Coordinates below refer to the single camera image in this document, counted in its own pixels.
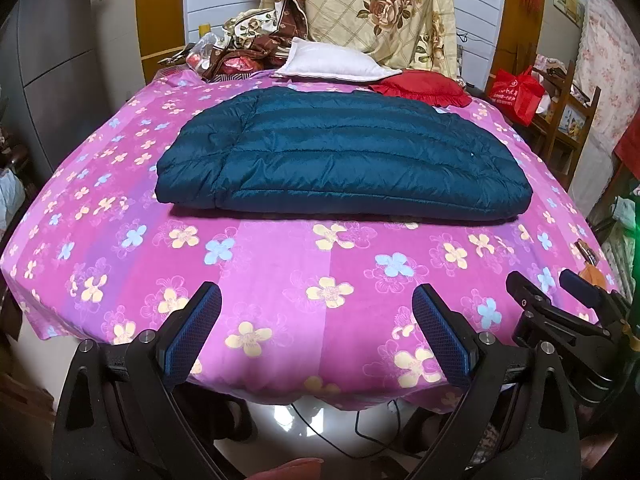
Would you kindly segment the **dark teal down jacket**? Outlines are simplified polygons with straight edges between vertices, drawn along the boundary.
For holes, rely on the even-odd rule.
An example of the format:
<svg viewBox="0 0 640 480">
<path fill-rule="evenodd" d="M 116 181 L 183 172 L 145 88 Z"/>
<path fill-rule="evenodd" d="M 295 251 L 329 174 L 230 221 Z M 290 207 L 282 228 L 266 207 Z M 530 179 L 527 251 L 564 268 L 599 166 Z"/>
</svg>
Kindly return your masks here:
<svg viewBox="0 0 640 480">
<path fill-rule="evenodd" d="M 524 171 L 492 133 L 365 91 L 247 91 L 193 117 L 157 163 L 158 200 L 286 216 L 500 223 L 528 209 Z"/>
</svg>

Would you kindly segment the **orange leather pouch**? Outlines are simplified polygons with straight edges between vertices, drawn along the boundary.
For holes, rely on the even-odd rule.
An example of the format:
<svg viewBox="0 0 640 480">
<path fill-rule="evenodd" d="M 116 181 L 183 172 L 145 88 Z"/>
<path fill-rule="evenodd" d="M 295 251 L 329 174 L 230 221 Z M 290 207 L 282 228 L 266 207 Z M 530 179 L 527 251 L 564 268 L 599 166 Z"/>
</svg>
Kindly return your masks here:
<svg viewBox="0 0 640 480">
<path fill-rule="evenodd" d="M 605 275 L 593 264 L 587 263 L 579 272 L 579 276 L 593 286 L 606 289 Z"/>
</svg>

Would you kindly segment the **brown snack packet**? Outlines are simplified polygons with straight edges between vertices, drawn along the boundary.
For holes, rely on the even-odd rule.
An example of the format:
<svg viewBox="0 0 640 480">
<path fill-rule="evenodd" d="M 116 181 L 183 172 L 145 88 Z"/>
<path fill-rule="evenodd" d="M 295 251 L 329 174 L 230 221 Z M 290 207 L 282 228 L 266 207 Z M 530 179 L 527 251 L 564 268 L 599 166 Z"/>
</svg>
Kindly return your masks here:
<svg viewBox="0 0 640 480">
<path fill-rule="evenodd" d="M 599 263 L 599 257 L 597 253 L 588 245 L 587 242 L 578 238 L 574 243 L 578 252 L 582 255 L 582 258 L 585 259 L 585 262 L 591 264 L 592 266 L 597 266 Z"/>
</svg>

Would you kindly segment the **wooden chair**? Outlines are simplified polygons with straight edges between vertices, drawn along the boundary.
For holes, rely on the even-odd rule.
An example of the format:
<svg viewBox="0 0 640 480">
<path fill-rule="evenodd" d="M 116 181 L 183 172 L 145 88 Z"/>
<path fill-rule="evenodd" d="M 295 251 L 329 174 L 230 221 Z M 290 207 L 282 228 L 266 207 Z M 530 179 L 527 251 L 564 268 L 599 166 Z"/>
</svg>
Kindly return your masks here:
<svg viewBox="0 0 640 480">
<path fill-rule="evenodd" d="M 576 63 L 565 65 L 538 54 L 532 75 L 544 88 L 540 105 L 528 126 L 514 128 L 567 191 L 573 182 L 600 102 L 601 88 L 585 91 L 578 83 Z"/>
</svg>

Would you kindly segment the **red shopping bag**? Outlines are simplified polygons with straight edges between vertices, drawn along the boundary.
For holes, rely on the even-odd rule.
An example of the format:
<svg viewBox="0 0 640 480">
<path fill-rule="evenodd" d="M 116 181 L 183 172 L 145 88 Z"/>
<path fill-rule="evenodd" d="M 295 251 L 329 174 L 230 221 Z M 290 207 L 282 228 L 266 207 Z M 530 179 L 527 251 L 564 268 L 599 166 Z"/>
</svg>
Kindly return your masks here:
<svg viewBox="0 0 640 480">
<path fill-rule="evenodd" d="M 544 96 L 544 86 L 533 76 L 532 66 L 518 75 L 499 68 L 488 96 L 504 117 L 528 127 Z"/>
</svg>

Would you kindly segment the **pink floral curtain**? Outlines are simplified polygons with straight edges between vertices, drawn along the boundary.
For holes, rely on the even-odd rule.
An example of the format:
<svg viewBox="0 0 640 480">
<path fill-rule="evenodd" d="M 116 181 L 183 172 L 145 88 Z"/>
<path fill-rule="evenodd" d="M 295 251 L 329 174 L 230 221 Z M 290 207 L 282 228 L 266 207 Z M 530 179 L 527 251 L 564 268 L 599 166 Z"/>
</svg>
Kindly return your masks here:
<svg viewBox="0 0 640 480">
<path fill-rule="evenodd" d="M 586 0 L 574 81 L 596 114 L 570 184 L 578 209 L 589 212 L 613 175 L 613 151 L 639 108 L 639 44 L 613 0 Z"/>
</svg>

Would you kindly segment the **white plastic bag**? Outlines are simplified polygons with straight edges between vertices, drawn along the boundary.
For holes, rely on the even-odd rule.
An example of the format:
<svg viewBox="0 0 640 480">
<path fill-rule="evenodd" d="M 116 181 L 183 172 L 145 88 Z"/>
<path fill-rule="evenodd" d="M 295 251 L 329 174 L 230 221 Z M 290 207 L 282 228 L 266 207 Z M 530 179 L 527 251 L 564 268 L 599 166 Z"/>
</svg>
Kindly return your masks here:
<svg viewBox="0 0 640 480">
<path fill-rule="evenodd" d="M 0 233 L 4 234 L 25 201 L 22 181 L 10 168 L 0 174 Z"/>
</svg>

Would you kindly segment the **red cushion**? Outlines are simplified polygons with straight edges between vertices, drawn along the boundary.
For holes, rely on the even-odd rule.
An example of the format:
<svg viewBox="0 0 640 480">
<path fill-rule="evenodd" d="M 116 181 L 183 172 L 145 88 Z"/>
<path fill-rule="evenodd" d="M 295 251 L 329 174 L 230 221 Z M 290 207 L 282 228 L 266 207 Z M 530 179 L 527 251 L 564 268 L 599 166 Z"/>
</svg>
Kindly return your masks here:
<svg viewBox="0 0 640 480">
<path fill-rule="evenodd" d="M 383 96 L 397 96 L 434 107 L 466 107 L 472 98 L 457 81 L 429 70 L 404 70 L 382 79 L 369 88 Z"/>
</svg>

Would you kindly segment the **cream floral rose quilt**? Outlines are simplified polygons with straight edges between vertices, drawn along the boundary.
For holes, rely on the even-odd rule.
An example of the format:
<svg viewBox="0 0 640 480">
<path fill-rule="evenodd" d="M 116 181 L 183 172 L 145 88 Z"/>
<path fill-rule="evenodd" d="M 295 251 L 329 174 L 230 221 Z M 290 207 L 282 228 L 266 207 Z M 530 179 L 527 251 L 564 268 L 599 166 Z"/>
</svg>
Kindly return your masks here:
<svg viewBox="0 0 640 480">
<path fill-rule="evenodd" d="M 292 40 L 336 44 L 390 68 L 458 76 L 454 0 L 260 0 L 224 23 L 224 58 L 284 64 Z"/>
</svg>

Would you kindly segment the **grey refrigerator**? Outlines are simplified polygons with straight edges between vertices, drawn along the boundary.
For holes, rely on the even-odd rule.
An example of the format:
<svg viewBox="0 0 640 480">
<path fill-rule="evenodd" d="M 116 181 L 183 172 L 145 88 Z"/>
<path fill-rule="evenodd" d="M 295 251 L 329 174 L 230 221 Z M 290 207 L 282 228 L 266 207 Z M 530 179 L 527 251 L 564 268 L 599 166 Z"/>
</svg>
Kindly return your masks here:
<svg viewBox="0 0 640 480">
<path fill-rule="evenodd" d="M 1 125 L 46 182 L 112 114 L 90 0 L 17 0 L 1 26 L 1 92 Z"/>
</svg>

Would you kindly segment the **clear plastic bag with red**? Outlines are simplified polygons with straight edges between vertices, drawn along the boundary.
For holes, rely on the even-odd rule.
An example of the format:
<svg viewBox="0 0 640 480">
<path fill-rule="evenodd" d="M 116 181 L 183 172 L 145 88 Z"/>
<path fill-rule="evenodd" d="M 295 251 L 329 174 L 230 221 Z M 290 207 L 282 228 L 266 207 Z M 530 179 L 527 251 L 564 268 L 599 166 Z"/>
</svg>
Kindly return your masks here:
<svg viewBox="0 0 640 480">
<path fill-rule="evenodd" d="M 262 63 L 243 55 L 224 58 L 224 42 L 213 32 L 206 32 L 186 55 L 186 65 L 210 81 L 243 78 L 262 70 Z"/>
</svg>

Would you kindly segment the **white pillow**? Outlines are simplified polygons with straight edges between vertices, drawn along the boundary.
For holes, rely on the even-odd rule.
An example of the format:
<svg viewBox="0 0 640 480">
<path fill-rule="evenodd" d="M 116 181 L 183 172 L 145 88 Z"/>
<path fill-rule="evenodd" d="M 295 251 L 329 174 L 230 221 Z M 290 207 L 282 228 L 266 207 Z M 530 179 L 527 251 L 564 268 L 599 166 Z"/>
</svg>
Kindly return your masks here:
<svg viewBox="0 0 640 480">
<path fill-rule="evenodd" d="M 360 51 L 295 37 L 286 62 L 273 75 L 280 78 L 375 82 L 401 73 L 402 70 L 378 65 L 370 55 Z"/>
</svg>

